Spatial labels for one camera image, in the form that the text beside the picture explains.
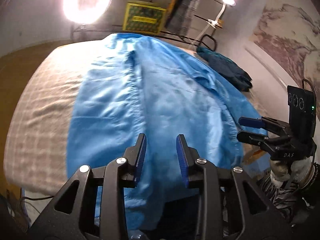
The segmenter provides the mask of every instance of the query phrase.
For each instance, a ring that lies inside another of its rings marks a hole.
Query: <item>green patterned box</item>
[[[158,34],[163,27],[166,9],[153,3],[134,1],[127,4],[123,30],[130,32]]]

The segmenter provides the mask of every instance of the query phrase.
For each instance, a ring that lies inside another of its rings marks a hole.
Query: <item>silver screw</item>
[[[234,171],[235,173],[241,173],[241,172],[243,171],[243,169],[242,169],[241,167],[234,167],[234,168],[233,168],[233,171]]]
[[[125,163],[126,161],[127,161],[127,159],[124,158],[124,157],[120,157],[120,158],[118,158],[118,159],[116,160],[116,162],[117,162],[118,164]]]
[[[206,164],[206,163],[207,163],[207,160],[204,159],[204,158],[198,158],[198,159],[197,159],[197,163],[199,163],[199,164]]]
[[[82,165],[79,170],[82,172],[82,173],[85,173],[87,172],[88,170],[90,169],[90,167],[88,165]]]

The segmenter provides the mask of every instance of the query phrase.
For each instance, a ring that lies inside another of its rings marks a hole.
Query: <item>yellow label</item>
[[[142,17],[142,16],[133,16],[132,21],[156,24],[157,19],[149,18],[149,17]]]

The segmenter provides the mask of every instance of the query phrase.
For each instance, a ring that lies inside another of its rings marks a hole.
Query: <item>blue fabric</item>
[[[201,157],[231,168],[243,156],[235,120],[260,116],[222,76],[173,45],[122,33],[108,36],[101,46],[74,104],[68,177],[83,164],[107,165],[145,133],[141,180],[124,193],[128,229],[151,230],[165,202],[196,193],[182,182],[177,135],[184,134]]]
[[[234,85],[239,91],[249,91],[252,88],[251,77],[231,59],[218,52],[198,47],[197,53],[209,63],[209,66]]]

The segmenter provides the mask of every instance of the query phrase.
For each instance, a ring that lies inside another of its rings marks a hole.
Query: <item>checkered cloth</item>
[[[100,41],[62,46],[36,70],[20,97],[7,136],[4,172],[8,182],[54,195],[67,181],[66,146],[73,104],[82,75],[102,54],[101,49]]]

